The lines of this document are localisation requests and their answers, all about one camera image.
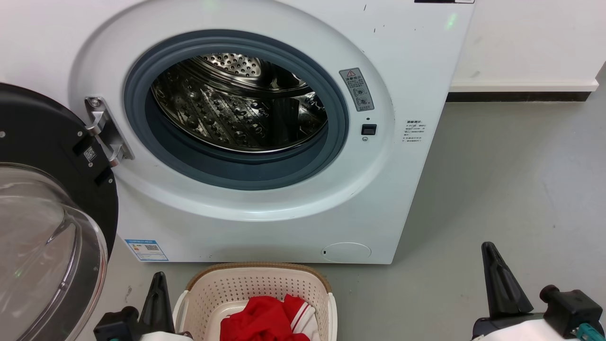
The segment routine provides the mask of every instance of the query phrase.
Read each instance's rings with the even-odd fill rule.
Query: qr code
[[[86,157],[86,160],[88,160],[88,162],[91,162],[91,161],[93,161],[94,158],[97,157],[97,153],[95,153],[95,150],[91,146],[91,147],[88,147],[88,149],[84,151],[84,157]]]

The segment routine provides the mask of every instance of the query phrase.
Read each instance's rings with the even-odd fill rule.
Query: gray rubber seal
[[[255,56],[293,72],[320,97],[328,124],[304,145],[275,154],[229,152],[186,136],[162,114],[150,87],[173,64],[216,51]],[[348,129],[345,99],[333,78],[317,63],[274,39],[231,30],[185,33],[153,47],[127,78],[124,106],[135,134],[155,157],[192,179],[232,189],[280,188],[317,174],[341,151]]]

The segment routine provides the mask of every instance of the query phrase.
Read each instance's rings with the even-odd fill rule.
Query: blue and white sticker
[[[125,239],[137,258],[143,262],[167,262],[168,258],[155,240]]]

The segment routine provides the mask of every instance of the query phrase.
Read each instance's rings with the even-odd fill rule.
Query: brown basket rim
[[[213,266],[209,266],[207,269],[200,271],[196,274],[185,286],[185,290],[191,291],[193,286],[198,282],[202,276],[217,270],[226,270],[226,269],[237,269],[237,268],[277,268],[277,269],[289,269],[289,270],[297,270],[297,271],[305,271],[314,276],[316,276],[320,282],[324,285],[324,289],[326,289],[327,293],[332,292],[332,288],[330,283],[322,274],[320,274],[314,268],[309,266],[300,265],[300,264],[292,264],[292,263],[277,263],[277,262],[240,262],[240,263],[223,263],[217,264]]]

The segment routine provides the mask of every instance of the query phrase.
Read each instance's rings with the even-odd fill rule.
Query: black baseboard
[[[446,102],[584,102],[591,92],[449,92]]]

